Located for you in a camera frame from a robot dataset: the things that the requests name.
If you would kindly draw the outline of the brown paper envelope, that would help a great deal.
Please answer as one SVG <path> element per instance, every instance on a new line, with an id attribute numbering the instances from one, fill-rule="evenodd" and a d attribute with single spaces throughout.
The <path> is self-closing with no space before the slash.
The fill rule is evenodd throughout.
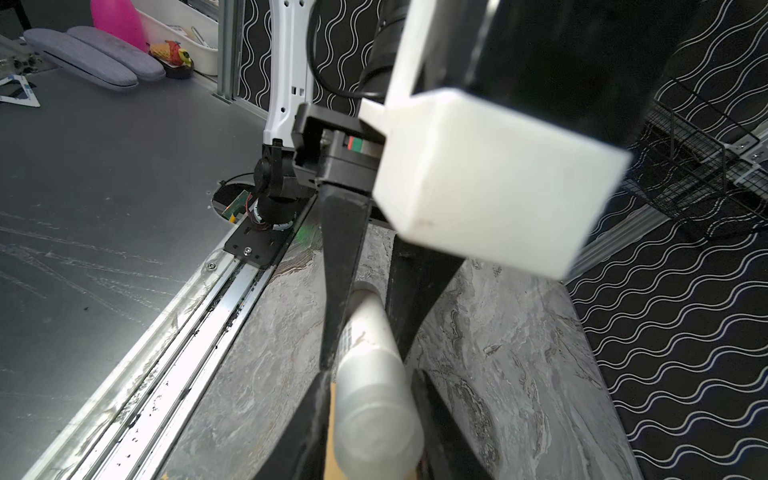
<path id="1" fill-rule="evenodd" d="M 325 466 L 324 466 L 324 473 L 323 473 L 323 479 L 326 480 L 332 480 L 332 479 L 384 479 L 381 475 L 375 475 L 372 473 L 372 471 L 365 471 L 361 472 L 358 476 L 349 477 L 346 475 L 346 473 L 342 470 L 340 467 L 340 464 L 338 463 L 338 459 L 335 455 L 335 449 L 334 449 L 334 435 L 335 435 L 335 413 L 336 413 L 336 383 L 332 382 L 330 386 L 330 410 L 329 410 L 329 424 L 328 424 L 328 435 L 327 435 L 327 442 L 326 442 L 326 456 L 325 456 Z M 412 469 L 405 477 L 402 479 L 411 479 L 416 480 L 418 478 L 417 471 L 415 469 Z"/>

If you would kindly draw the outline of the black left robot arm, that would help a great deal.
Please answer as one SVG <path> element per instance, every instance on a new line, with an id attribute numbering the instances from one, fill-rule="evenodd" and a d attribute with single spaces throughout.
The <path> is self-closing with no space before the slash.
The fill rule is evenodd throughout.
<path id="1" fill-rule="evenodd" d="M 253 214 L 321 214 L 329 370 L 368 223 L 395 232 L 385 302 L 401 355 L 467 259 L 571 269 L 628 168 L 694 1 L 387 1 L 349 116 L 313 103 L 321 5 L 271 5 L 272 94 Z"/>

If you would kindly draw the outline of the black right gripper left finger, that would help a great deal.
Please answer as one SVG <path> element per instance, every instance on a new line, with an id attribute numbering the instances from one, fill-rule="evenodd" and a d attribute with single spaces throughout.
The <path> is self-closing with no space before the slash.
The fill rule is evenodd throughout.
<path id="1" fill-rule="evenodd" d="M 253 479 L 323 479 L 331 406 L 331 372 L 319 372 Z"/>

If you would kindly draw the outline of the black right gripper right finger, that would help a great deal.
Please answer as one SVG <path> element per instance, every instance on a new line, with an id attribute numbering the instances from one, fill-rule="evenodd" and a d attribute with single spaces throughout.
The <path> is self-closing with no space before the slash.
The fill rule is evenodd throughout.
<path id="1" fill-rule="evenodd" d="M 491 480 L 425 370 L 413 372 L 411 391 L 424 432 L 417 478 Z"/>

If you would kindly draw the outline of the white glue stick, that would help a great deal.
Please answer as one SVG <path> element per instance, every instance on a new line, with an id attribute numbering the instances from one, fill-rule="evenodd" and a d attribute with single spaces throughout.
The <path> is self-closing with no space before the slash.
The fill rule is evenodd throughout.
<path id="1" fill-rule="evenodd" d="M 353 287 L 337 350 L 333 452 L 349 479 L 408 479 L 424 431 L 380 293 Z"/>

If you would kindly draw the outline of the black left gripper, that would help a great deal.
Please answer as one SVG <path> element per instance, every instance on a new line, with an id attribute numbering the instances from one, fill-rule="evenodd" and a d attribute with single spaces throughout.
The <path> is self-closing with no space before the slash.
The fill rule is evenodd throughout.
<path id="1" fill-rule="evenodd" d="M 298 107 L 291 137 L 298 183 L 314 189 L 326 184 L 318 196 L 326 292 L 319 365 L 329 370 L 346 324 L 371 210 L 370 198 L 357 192 L 373 190 L 385 137 L 356 117 L 308 103 Z M 395 236 L 385 311 L 403 360 L 464 261 Z"/>

